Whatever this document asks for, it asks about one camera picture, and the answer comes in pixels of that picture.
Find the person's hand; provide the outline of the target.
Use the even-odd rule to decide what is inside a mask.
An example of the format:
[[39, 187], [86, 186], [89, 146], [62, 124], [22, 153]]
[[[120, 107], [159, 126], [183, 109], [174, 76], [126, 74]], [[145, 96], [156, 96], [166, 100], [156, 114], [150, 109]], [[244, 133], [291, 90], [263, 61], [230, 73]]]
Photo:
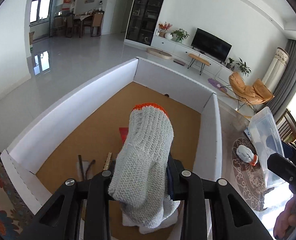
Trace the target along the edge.
[[275, 239], [284, 238], [289, 226], [296, 227], [296, 213], [292, 213], [292, 209], [296, 207], [296, 196], [294, 195], [285, 205], [283, 212], [276, 219], [273, 236]]

